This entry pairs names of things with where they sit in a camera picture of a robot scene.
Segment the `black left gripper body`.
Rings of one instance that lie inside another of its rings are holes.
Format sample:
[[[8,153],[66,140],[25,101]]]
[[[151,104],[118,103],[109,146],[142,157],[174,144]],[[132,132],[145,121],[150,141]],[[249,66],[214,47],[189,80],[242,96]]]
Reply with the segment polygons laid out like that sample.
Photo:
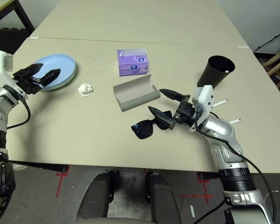
[[[26,94],[36,94],[41,90],[41,87],[32,81],[32,76],[36,71],[31,69],[21,69],[13,74],[16,84],[26,93]]]

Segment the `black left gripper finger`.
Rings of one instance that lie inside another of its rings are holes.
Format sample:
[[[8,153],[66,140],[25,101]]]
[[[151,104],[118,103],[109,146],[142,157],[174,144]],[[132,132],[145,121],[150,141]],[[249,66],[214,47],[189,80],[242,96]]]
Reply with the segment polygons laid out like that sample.
[[[57,79],[59,76],[61,70],[60,69],[54,69],[50,70],[48,73],[46,73],[42,78],[40,78],[40,85],[43,87],[48,86],[51,84],[54,80]]]
[[[42,67],[42,63],[34,63],[30,66],[28,66],[26,68],[27,70],[27,73],[28,73],[28,76],[33,76],[35,75],[37,72],[39,72],[39,70],[41,69]]]

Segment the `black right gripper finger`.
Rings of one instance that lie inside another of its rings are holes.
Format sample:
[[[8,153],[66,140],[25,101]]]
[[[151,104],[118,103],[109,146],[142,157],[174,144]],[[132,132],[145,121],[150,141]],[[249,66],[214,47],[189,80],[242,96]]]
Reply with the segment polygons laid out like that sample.
[[[182,95],[176,91],[169,90],[169,89],[159,89],[159,92],[162,93],[167,98],[170,98],[170,99],[176,100],[176,101],[182,101],[185,97],[184,95]]]
[[[173,129],[174,121],[172,118],[168,117],[164,112],[160,111],[157,108],[148,106],[148,109],[150,112],[156,117],[157,120],[159,120],[161,123],[163,123],[168,129]]]

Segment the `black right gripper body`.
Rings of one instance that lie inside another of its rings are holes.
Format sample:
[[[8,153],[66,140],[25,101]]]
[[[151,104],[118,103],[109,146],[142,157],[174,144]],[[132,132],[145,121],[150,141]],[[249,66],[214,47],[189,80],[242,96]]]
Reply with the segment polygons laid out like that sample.
[[[195,109],[193,105],[189,102],[190,95],[179,94],[175,99],[180,102],[176,112],[173,116],[173,120],[178,124],[183,124],[186,126],[192,126],[195,122]]]

